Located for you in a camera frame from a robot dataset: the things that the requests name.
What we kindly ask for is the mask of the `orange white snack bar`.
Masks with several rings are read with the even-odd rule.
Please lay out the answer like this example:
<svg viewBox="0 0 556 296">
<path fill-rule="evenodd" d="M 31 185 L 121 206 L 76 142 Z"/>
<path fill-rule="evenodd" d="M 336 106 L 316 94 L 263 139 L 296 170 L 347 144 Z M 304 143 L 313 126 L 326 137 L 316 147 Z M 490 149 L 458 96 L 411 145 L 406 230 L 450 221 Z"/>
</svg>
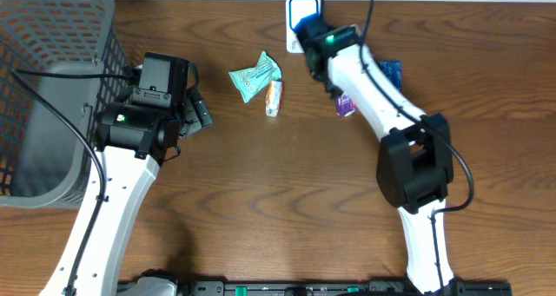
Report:
<svg viewBox="0 0 556 296">
<path fill-rule="evenodd" d="M 283 91 L 282 81 L 272 81 L 268 85 L 268 90 L 265 100 L 265 112 L 269 117 L 278 116 L 280 105 L 281 105 L 281 95 Z"/>
</svg>

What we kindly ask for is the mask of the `red purple pad package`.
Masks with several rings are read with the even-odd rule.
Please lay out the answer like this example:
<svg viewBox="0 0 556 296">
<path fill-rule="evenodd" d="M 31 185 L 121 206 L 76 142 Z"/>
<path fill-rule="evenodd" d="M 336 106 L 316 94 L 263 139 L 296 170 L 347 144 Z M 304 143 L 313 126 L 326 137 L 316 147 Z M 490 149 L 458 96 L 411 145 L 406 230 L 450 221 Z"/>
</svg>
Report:
<svg viewBox="0 0 556 296">
<path fill-rule="evenodd" d="M 339 96 L 334 104 L 338 116 L 350 116 L 358 110 L 353 100 L 347 94 Z"/>
</svg>

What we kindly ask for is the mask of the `blue cookie package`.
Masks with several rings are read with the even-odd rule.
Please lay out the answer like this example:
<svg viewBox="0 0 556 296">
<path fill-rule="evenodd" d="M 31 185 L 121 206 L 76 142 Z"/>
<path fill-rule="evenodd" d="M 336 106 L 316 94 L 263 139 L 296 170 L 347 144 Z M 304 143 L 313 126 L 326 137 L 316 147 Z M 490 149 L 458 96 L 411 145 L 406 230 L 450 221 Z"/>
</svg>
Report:
<svg viewBox="0 0 556 296">
<path fill-rule="evenodd" d="M 379 61 L 379 67 L 395 88 L 401 91 L 402 62 L 400 60 Z"/>
</svg>

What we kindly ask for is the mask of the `teal wet wipes pack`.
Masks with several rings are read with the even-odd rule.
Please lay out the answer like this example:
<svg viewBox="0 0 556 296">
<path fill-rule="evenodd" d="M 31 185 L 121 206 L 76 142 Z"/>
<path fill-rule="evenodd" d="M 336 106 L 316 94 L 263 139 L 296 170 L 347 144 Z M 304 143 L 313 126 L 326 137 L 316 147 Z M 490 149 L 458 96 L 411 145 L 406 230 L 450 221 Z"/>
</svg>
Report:
<svg viewBox="0 0 556 296">
<path fill-rule="evenodd" d="M 228 75 L 244 103 L 248 103 L 272 81 L 282 77 L 280 66 L 266 51 L 262 51 L 254 67 L 231 71 Z"/>
</svg>

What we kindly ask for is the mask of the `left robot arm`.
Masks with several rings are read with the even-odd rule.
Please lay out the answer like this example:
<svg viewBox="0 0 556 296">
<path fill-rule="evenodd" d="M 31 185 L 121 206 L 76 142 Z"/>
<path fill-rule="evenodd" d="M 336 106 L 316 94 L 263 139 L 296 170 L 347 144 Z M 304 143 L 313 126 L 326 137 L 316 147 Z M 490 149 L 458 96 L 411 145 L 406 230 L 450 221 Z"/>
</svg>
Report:
<svg viewBox="0 0 556 296">
<path fill-rule="evenodd" d="M 114 295 L 139 208 L 167 152 L 209 125 L 186 59 L 149 52 L 96 117 L 93 168 L 76 222 L 43 295 Z"/>
</svg>

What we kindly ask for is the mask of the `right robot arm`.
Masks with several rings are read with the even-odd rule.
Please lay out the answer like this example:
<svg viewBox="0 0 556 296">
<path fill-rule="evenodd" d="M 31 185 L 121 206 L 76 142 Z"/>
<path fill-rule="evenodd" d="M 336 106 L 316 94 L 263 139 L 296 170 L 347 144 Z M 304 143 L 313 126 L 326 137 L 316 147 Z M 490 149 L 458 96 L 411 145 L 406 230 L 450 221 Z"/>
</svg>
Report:
<svg viewBox="0 0 556 296">
<path fill-rule="evenodd" d="M 450 136 L 447 120 L 426 115 L 392 84 L 357 26 L 335 29 L 313 14 L 294 33 L 311 76 L 331 94 L 349 96 L 374 131 L 380 143 L 376 180 L 402 221 L 407 277 L 419 293 L 439 293 L 454 278 L 442 212 L 453 180 L 452 155 L 440 140 Z"/>
</svg>

